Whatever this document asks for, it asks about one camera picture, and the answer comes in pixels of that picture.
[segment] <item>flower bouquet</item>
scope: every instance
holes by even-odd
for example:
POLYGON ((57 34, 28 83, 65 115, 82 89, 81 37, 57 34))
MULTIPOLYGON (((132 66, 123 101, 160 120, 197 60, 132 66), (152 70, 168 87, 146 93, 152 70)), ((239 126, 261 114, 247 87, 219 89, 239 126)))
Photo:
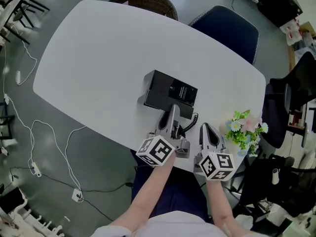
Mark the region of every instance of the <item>flower bouquet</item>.
POLYGON ((260 133, 268 132, 268 125, 262 123, 261 115, 254 118, 247 110, 243 113, 235 111, 233 118, 225 123, 227 133, 225 138, 232 140, 236 145, 239 145, 240 151, 237 153, 239 156, 247 154, 247 149, 251 149, 250 157, 256 157, 255 152, 258 149, 260 141, 260 133))

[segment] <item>wicker chair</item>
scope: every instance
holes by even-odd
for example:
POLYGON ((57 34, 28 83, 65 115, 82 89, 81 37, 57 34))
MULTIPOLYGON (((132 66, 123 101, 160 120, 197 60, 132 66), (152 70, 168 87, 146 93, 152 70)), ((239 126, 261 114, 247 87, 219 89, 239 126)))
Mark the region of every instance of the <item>wicker chair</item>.
POLYGON ((125 3, 137 8, 149 10, 168 18, 178 20, 177 11, 170 0, 109 0, 110 2, 125 3))

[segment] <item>gray floor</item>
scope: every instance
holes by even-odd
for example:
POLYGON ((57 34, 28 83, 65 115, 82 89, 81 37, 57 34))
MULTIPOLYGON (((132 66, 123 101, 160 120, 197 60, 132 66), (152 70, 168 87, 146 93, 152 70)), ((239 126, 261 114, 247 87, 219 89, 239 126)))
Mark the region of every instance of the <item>gray floor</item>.
MULTIPOLYGON (((40 60, 59 24, 81 0, 38 1, 50 7, 51 11, 37 15, 30 13, 36 28, 24 36, 31 43, 28 47, 29 52, 40 60)), ((231 8, 232 3, 232 0, 171 1, 177 9, 179 21, 184 24, 189 24, 195 17, 214 5, 221 4, 231 8)), ((237 13, 259 30, 259 49, 255 67, 265 76, 267 82, 270 78, 285 76, 288 72, 288 53, 285 36, 282 32, 267 20, 252 2, 235 0, 233 7, 237 13)), ((16 71, 20 70, 22 78, 25 78, 32 69, 34 61, 26 54, 21 41, 12 35, 9 38, 12 42, 6 44, 9 72, 5 78, 5 91, 14 101, 21 120, 27 126, 31 126, 36 119, 48 122, 54 127, 58 143, 64 149, 70 131, 81 127, 81 124, 34 94, 35 74, 32 74, 22 86, 16 85, 16 71)), ((4 50, 0 54, 0 66, 3 67, 3 65, 4 50)), ((9 105, 9 110, 11 113, 14 112, 12 105, 9 105)), ((18 144, 8 147, 10 152, 8 157, 0 156, 0 176, 2 178, 0 181, 3 181, 5 186, 10 183, 9 167, 25 167, 30 157, 30 133, 18 119, 14 121, 13 134, 18 144)), ((37 123, 34 128, 34 137, 36 145, 33 157, 40 170, 52 178, 72 184, 65 160, 55 146, 51 129, 37 123)), ((83 189, 110 190, 124 182, 133 181, 135 162, 128 149, 88 128, 73 134, 68 148, 68 156, 83 189)), ((109 223, 104 216, 86 202, 75 203, 72 201, 72 188, 51 181, 46 177, 32 176, 29 170, 14 169, 12 172, 18 175, 19 179, 14 181, 14 184, 6 192, 19 186, 29 199, 32 210, 41 214, 45 219, 52 220, 55 225, 63 224, 65 233, 77 237, 88 236, 97 227, 109 223), (71 221, 67 222, 64 216, 67 216, 71 221)), ((130 204, 130 195, 130 188, 123 187, 109 194, 87 193, 85 198, 114 219, 127 209, 130 204)))

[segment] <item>white shirt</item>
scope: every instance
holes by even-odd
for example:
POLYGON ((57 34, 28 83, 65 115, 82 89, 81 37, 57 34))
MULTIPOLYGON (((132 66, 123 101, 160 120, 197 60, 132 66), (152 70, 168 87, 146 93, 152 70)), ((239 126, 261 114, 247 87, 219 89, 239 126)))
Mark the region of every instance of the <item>white shirt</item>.
MULTIPOLYGON (((132 233, 125 227, 98 228, 91 237, 227 237, 218 227, 200 217, 182 211, 173 211, 153 217, 132 233)), ((253 233, 247 237, 265 237, 253 233)))

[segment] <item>human arm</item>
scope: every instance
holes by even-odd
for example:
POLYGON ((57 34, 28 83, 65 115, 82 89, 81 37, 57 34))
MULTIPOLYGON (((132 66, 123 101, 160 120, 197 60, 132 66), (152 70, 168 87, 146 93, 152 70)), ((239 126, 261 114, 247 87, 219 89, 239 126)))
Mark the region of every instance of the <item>human arm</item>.
POLYGON ((128 210, 110 225, 125 227, 134 232, 149 219, 171 173, 175 158, 176 154, 173 152, 163 166, 154 168, 128 210))
POLYGON ((220 181, 206 181, 214 224, 228 237, 242 237, 253 232, 243 228, 233 217, 231 206, 220 181))

